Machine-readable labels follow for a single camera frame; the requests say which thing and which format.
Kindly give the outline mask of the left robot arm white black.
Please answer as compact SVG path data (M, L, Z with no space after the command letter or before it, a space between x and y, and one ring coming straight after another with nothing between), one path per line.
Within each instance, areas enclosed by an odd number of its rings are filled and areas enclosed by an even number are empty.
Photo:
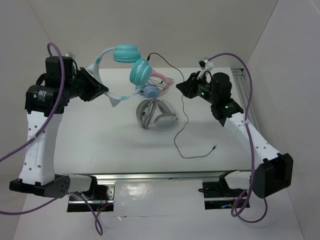
M9 183L14 192L47 198L81 193L86 199L97 197L98 180L88 174L57 174L54 159L58 129L71 99L90 102L109 89L69 56L49 56L46 72L25 94L28 137L22 171Z

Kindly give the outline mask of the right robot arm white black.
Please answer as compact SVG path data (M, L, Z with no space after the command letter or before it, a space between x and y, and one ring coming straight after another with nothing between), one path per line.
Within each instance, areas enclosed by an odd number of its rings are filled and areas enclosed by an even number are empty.
M244 110L231 97L229 76L218 72L210 81L198 76L198 72L192 73L176 88L188 99L200 97L210 103L214 118L254 156L253 182L249 184L254 194L263 199L288 188L292 182L293 158L270 145L246 118Z

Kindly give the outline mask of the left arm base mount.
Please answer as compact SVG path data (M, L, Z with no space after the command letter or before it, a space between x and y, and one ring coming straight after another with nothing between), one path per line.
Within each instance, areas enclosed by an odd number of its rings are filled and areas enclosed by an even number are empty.
M109 180L99 180L97 176L90 175L93 179L90 189L79 194L88 202L95 212L113 212L114 211L114 197L116 190L116 183ZM68 213L85 213L90 209L87 204L76 195L71 195L68 199L67 212Z

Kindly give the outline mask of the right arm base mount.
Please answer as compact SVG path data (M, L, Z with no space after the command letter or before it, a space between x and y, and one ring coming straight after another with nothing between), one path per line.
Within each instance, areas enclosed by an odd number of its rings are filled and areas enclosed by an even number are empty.
M202 188L198 189L204 197L205 210L231 209L237 197L243 189L232 189L226 181L226 176L233 173L227 171L218 177L218 181L207 181L202 183Z

